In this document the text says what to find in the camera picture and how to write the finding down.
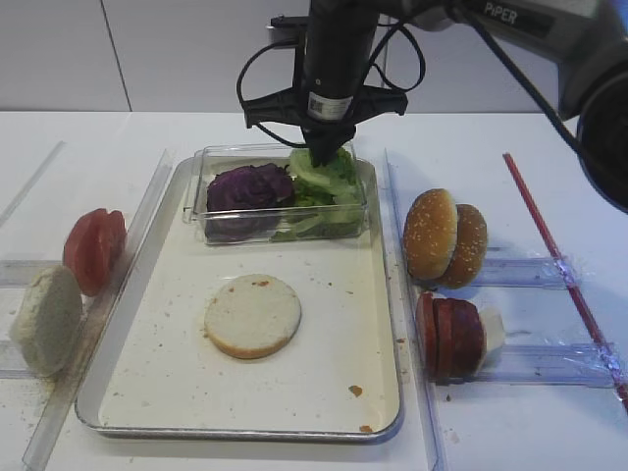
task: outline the sesame seed bun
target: sesame seed bun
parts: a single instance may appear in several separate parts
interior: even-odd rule
[[[446,288],[462,288],[482,269],[487,253],[487,223],[477,208],[458,204],[457,242],[445,274],[436,283]]]
[[[410,276],[418,280],[441,277],[456,246],[458,213],[446,189],[420,194],[403,228],[403,248]]]

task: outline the crumb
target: crumb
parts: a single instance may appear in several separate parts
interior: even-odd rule
[[[362,388],[360,388],[359,386],[353,385],[353,386],[349,386],[349,390],[353,393],[353,395],[355,395],[356,397],[360,397],[362,395]]]

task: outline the red straw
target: red straw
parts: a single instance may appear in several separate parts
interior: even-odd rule
[[[541,237],[543,238],[543,241],[545,242],[546,247],[548,248],[549,254],[554,260],[563,261],[562,254],[560,253],[560,250],[558,249],[558,245],[556,245],[556,242],[551,236],[550,229],[546,225],[546,222],[543,220],[543,217],[541,216],[541,212],[539,211],[539,208],[534,202],[534,199],[532,198],[532,194],[530,194],[530,190],[528,189],[528,186],[523,181],[523,177],[521,177],[521,174],[519,173],[519,170],[517,169],[517,166],[515,165],[512,156],[506,153],[506,154],[503,154],[503,159],[505,160],[506,166],[508,166],[508,170],[510,171],[510,174],[512,175],[515,183],[517,184],[517,188],[519,188],[519,192],[521,193],[521,196],[523,197],[523,201],[526,203],[526,206],[528,207],[530,216],[532,216],[534,223],[537,225],[537,228],[539,229],[539,233],[541,233]],[[569,290],[569,295],[571,296],[571,299],[573,300],[573,303],[575,304],[576,309],[578,309],[578,312],[580,313],[582,322],[584,322],[585,326],[587,327],[587,331],[589,331],[589,336],[591,336],[591,339],[593,339],[593,342],[595,342],[596,345],[600,349],[602,349],[604,353],[610,353],[611,352],[610,347],[608,343],[606,342],[606,339],[604,338],[604,335],[602,333],[602,330],[600,329],[600,326],[598,326],[598,323],[596,322],[596,318],[591,312],[591,309],[589,309],[587,301],[585,301],[585,298],[582,295],[582,292],[577,286],[574,286],[572,283],[565,283],[565,284],[567,286],[567,289]],[[622,383],[621,374],[617,374],[617,371],[615,369],[611,369],[610,373],[613,379],[613,383],[615,384],[615,390],[617,391],[617,394],[619,395],[619,398],[621,399],[621,402],[624,405],[624,409],[626,410],[626,413],[628,413],[627,385]]]

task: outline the red cabbage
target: red cabbage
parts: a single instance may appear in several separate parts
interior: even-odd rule
[[[275,164],[238,167],[207,186],[207,211],[277,208],[294,195],[286,169]],[[217,240],[242,240],[279,223],[277,216],[208,220],[205,234]]]

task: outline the red tomato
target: red tomato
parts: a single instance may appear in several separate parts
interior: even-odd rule
[[[78,219],[66,240],[63,263],[74,273],[83,294],[95,296],[107,285],[126,239],[120,211],[107,214],[99,208]]]

